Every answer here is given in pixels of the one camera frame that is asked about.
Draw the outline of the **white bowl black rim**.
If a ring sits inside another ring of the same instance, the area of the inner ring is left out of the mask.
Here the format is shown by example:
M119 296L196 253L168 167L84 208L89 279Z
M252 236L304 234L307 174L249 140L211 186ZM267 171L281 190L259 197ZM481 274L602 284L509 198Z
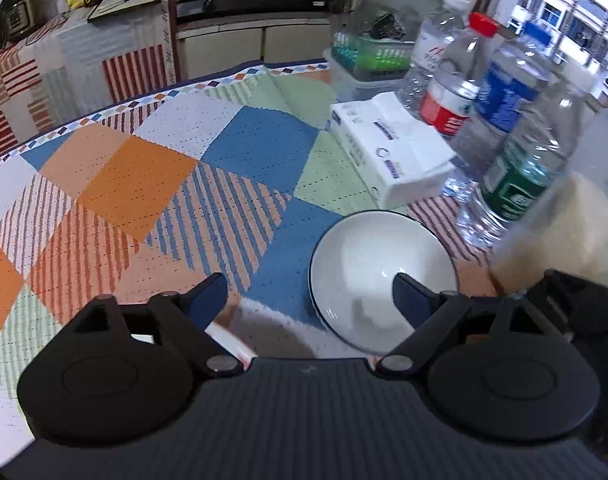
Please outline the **white bowl black rim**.
M384 356L431 315L419 307L405 318L393 301L404 273L431 292L459 289L456 267L441 241L398 212L367 210L336 222L321 236L308 268L308 290L319 320L351 346Z

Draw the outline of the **colourful patchwork tablecloth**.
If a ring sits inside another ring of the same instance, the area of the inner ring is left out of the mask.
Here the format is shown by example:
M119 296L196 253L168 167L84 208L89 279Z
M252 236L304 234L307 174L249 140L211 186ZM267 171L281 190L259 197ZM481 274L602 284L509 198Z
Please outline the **colourful patchwork tablecloth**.
M241 356L339 358L308 261L373 200L328 130L346 99L329 62L249 66L152 93L0 159L0 465L32 440L27 364L98 295L125 304L228 282L217 321Z

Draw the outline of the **white tissue pack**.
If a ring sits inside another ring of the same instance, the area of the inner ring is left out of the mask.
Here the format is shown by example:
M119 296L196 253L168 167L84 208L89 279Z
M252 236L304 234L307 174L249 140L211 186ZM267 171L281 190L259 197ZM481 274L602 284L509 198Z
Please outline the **white tissue pack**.
M453 149L393 92L331 105L330 132L380 209L441 194L455 170Z

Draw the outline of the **green label water bottle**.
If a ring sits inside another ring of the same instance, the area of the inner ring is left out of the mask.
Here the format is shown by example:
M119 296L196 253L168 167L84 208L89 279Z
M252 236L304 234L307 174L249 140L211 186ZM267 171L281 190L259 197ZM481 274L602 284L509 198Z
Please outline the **green label water bottle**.
M577 148L591 75L566 75L520 112L520 119L472 197L456 227L479 248L497 244L538 202Z

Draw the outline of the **clear jar of rice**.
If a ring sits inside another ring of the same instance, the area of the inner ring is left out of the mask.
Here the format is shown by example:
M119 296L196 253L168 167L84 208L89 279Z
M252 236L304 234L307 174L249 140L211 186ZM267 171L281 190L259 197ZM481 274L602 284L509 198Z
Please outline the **clear jar of rice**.
M490 260L491 276L509 294L550 269L608 286L608 108L591 119L564 174Z

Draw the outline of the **red label water bottle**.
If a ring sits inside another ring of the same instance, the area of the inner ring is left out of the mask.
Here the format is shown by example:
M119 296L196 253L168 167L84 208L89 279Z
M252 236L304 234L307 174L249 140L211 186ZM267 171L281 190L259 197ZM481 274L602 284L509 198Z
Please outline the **red label water bottle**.
M489 16L473 12L468 27L449 44L437 64L419 114L423 122L447 138L452 138L470 116L482 85L482 62L498 28Z

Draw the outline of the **blue label water bottle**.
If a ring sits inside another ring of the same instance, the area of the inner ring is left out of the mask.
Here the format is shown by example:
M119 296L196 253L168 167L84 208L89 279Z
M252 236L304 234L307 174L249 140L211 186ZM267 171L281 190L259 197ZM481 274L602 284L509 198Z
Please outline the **blue label water bottle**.
M549 84L551 39L549 27L527 22L520 36L503 41L490 55L471 115L450 142L455 169L441 194L468 200L516 126L522 106L535 102Z

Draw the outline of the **clear basket with green items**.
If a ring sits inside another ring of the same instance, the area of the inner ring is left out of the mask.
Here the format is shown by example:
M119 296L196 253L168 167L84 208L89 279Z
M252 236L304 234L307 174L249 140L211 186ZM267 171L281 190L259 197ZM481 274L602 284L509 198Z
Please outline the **clear basket with green items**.
M354 11L333 35L332 57L361 81L403 78L419 25L413 13Z

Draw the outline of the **white label water bottle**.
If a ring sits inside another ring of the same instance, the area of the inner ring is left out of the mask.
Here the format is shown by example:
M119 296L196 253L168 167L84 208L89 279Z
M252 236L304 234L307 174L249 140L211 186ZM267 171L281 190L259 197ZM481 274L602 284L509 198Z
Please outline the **white label water bottle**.
M396 90L397 99L414 118L420 118L423 96L447 47L468 25L470 6L470 0L443 0L424 18L415 38L410 68Z

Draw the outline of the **patchwork covered counter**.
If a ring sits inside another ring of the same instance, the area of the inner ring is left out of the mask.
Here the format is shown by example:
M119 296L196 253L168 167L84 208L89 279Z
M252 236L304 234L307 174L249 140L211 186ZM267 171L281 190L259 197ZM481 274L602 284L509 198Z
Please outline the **patchwork covered counter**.
M0 50L0 155L51 131L176 84L175 0L93 20L77 9Z

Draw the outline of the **wooden cutting board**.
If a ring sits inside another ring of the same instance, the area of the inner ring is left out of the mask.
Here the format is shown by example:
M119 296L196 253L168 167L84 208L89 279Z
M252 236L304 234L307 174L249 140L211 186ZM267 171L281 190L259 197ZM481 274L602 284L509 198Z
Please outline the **wooden cutting board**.
M159 0L103 0L95 6L88 15L87 21L93 22L106 18L109 15L122 13L128 10L137 9L139 6L157 3Z

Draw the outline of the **dark pressure cooker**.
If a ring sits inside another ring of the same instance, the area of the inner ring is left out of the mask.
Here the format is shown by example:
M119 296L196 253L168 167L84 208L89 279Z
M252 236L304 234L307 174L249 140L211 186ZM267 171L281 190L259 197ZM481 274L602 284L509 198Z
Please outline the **dark pressure cooker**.
M2 28L10 42L30 36L46 23L44 0L1 0Z

